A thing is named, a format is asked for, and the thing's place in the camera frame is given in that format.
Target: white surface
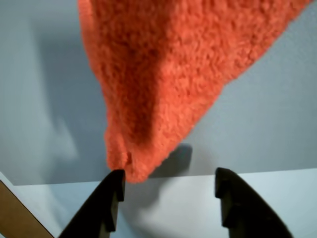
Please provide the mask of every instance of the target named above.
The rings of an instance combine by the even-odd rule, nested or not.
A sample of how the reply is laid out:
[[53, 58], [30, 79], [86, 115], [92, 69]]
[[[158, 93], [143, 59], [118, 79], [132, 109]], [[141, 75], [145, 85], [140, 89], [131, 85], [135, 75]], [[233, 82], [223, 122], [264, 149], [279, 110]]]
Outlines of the white surface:
[[[242, 174], [296, 238], [317, 237], [317, 169]], [[220, 225], [214, 176], [153, 178], [126, 187], [112, 238], [228, 238]], [[28, 208], [56, 237], [97, 182], [16, 186]], [[147, 201], [155, 194], [155, 199]]]
[[[317, 167], [316, 26], [314, 1], [225, 87], [185, 140], [189, 175]], [[0, 29], [1, 171], [15, 185], [104, 178], [105, 105], [77, 0], [2, 0]]]

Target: fuzzy texture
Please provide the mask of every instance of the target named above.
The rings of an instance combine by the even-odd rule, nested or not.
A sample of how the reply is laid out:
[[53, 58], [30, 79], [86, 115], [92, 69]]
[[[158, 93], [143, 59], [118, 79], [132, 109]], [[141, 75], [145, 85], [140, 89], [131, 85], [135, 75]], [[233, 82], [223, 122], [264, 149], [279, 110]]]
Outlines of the fuzzy texture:
[[144, 181], [310, 0], [79, 0], [111, 169]]

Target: wooden board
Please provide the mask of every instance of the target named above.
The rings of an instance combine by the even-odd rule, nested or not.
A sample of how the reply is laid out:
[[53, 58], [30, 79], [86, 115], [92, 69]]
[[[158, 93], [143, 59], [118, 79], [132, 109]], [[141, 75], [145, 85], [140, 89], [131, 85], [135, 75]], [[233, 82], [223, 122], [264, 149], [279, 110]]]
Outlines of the wooden board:
[[53, 238], [0, 181], [0, 233], [5, 238]]

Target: gray wall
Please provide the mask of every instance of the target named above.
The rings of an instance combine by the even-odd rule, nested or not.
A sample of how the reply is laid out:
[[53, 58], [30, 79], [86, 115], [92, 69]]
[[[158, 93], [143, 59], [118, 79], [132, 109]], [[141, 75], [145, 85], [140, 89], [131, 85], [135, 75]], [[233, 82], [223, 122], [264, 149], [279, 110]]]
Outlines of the gray wall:
[[[101, 180], [106, 112], [77, 1], [14, 2], [0, 3], [0, 171], [19, 185]], [[314, 2], [225, 88], [185, 139], [192, 158], [177, 175], [317, 167], [316, 77]]]

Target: terry cloth towel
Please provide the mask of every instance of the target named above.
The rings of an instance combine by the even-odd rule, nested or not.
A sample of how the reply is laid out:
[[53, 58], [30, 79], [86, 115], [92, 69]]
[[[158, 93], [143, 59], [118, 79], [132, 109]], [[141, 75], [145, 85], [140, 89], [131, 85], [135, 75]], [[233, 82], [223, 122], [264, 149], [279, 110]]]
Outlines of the terry cloth towel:
[[106, 156], [144, 181], [310, 0], [79, 0]]

